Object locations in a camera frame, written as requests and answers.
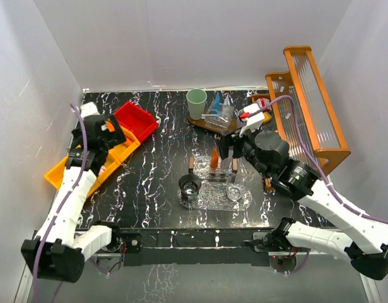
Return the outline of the orange toothpaste tube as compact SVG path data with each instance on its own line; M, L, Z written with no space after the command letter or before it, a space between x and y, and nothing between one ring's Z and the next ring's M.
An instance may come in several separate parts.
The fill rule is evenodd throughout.
M214 147L211 154L210 164L209 164L209 167L212 173L216 172L218 168L218 161L219 161L218 150L217 150L217 147Z

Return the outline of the silver toothpaste tube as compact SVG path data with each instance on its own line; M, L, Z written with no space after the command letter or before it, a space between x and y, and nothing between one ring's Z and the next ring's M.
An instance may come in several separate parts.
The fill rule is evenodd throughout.
M230 109L231 105L230 105L230 96L227 95L224 99L224 102L223 102L223 110L228 110Z

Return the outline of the blue toothpaste tube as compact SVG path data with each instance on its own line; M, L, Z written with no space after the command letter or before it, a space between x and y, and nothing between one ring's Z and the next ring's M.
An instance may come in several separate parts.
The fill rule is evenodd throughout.
M214 105L211 112L213 114L218 114L220 112L220 95L218 92L216 93Z

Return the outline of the wood acrylic toothbrush stand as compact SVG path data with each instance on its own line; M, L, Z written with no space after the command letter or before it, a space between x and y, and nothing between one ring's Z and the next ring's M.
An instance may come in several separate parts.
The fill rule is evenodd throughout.
M225 182L231 175L238 172L238 160L227 158L219 160L216 168L211 168L210 156L190 156L188 173L197 175L201 180L209 182Z

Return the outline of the green plastic cup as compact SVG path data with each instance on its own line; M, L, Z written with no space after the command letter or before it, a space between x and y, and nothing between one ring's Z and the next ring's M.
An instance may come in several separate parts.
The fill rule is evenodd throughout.
M189 115L193 120L200 120L204 113L207 93L202 89L192 89L186 95Z

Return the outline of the clear drinking glass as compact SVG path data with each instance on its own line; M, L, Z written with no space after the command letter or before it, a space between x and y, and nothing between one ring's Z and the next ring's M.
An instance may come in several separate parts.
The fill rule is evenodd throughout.
M245 179L242 175L232 174L226 180L226 195L231 201L240 200L245 193Z

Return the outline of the black cup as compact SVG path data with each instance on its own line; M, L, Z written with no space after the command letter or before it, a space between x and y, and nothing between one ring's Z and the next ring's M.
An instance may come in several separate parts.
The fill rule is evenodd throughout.
M201 188L201 179L196 174L186 174L179 179L179 189L182 201L194 201Z

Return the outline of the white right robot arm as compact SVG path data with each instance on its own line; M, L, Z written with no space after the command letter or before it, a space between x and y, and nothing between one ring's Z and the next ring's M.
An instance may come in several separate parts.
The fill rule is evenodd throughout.
M388 223L374 219L338 194L323 173L291 158L289 144L278 133L260 131L263 121L257 104L240 110L237 128L224 132L218 140L221 158L233 148L233 157L244 157L275 191L322 215L337 231L283 218L270 234L253 244L282 251L304 247L323 252L349 262L362 275L383 280L388 274Z

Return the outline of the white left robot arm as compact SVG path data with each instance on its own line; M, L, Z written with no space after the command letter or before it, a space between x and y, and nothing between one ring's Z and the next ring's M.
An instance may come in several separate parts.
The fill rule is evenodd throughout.
M89 230L75 234L88 193L105 168L109 151L126 141L114 115L101 115L93 102L73 107L79 127L65 163L61 186L42 227L26 239L21 254L34 278L77 282L86 261L105 248L114 252L122 236L114 223L99 221Z

